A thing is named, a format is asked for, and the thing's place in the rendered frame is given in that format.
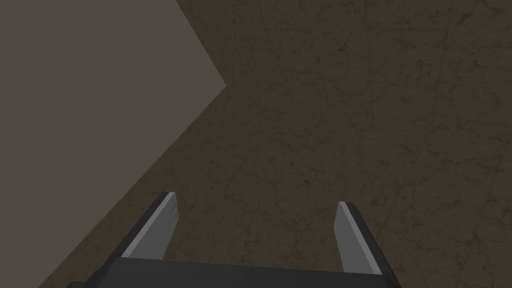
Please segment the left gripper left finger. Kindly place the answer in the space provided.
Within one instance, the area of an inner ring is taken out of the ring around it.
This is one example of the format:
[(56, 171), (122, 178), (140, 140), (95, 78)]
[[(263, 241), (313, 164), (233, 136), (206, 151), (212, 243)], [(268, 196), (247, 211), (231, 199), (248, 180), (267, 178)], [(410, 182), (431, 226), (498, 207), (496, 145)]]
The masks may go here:
[(178, 222), (176, 194), (164, 191), (116, 247), (114, 258), (162, 260)]

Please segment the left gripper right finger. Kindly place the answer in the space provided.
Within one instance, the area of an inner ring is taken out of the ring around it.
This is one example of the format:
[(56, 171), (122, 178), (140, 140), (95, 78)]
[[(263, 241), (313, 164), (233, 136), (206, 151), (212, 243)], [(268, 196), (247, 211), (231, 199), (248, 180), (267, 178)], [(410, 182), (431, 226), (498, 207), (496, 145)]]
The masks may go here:
[(388, 261), (353, 203), (338, 202), (333, 229), (345, 272), (393, 275)]

